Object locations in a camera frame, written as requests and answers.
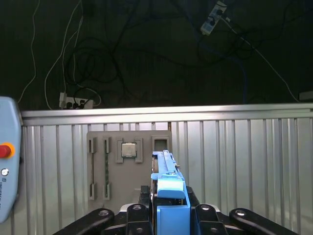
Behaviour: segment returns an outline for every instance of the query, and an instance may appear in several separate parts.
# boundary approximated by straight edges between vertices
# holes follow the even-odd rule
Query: power plug
[[[95,0],[82,0],[84,17],[94,17],[96,10]]]
[[[68,97],[66,93],[60,93],[59,107],[61,109],[92,109],[92,99]]]
[[[313,100],[313,91],[299,93],[299,100],[300,101],[312,101]]]

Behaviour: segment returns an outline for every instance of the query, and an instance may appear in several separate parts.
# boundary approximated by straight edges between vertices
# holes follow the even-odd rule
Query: power strip
[[[59,107],[61,109],[73,109],[73,106],[75,106],[75,101],[79,105],[83,105],[83,109],[93,109],[93,100],[92,99],[81,99],[81,98],[76,98],[75,100],[73,97],[68,97],[66,93],[60,93],[60,102],[59,102]]]
[[[216,3],[207,20],[201,26],[201,32],[203,35],[209,36],[211,34],[226,9],[227,5],[225,5],[221,1],[218,1]]]

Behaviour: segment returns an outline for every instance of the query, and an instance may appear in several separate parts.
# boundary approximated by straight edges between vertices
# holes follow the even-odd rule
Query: white button
[[[1,175],[3,175],[3,176],[7,176],[9,174],[9,170],[8,169],[2,169],[1,170]]]

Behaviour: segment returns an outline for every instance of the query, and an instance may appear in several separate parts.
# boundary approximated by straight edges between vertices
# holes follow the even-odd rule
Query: light blue controller
[[[21,125],[15,101],[0,96],[0,223],[10,215],[17,196]]]

